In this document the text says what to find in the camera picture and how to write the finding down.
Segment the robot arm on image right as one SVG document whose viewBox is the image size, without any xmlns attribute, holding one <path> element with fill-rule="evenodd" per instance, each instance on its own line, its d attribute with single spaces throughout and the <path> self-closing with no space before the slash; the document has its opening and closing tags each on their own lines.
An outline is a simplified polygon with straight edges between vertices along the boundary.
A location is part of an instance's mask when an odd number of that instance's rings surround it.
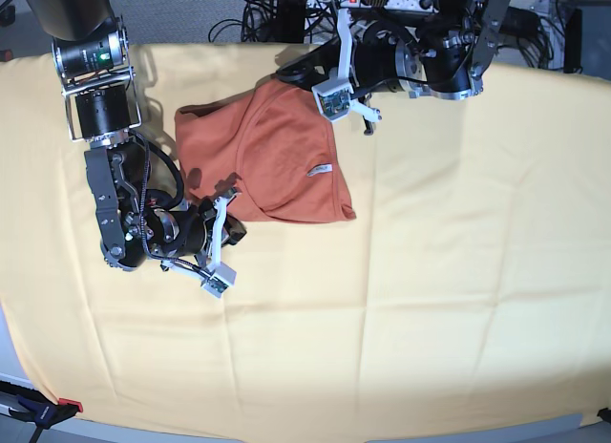
<svg viewBox="0 0 611 443">
<path fill-rule="evenodd" d="M 338 59 L 312 89 L 324 118 L 356 113 L 370 133 L 382 118 L 369 106 L 374 93 L 463 100 L 482 92 L 511 0 L 434 1 L 436 12 L 415 23 L 375 8 L 361 30 L 349 10 L 339 11 Z"/>
</svg>

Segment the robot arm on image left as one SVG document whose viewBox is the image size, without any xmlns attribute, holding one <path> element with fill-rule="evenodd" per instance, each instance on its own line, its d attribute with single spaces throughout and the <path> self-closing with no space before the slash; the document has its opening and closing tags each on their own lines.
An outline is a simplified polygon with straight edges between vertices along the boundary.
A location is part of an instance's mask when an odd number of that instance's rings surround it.
<svg viewBox="0 0 611 443">
<path fill-rule="evenodd" d="M 221 249 L 245 233 L 227 213 L 237 192 L 187 204 L 179 168 L 139 132 L 128 36 L 110 0 L 26 1 L 53 39 L 69 138 L 90 146 L 86 177 L 105 261 L 132 271 L 156 260 L 203 279 L 228 271 Z"/>
</svg>

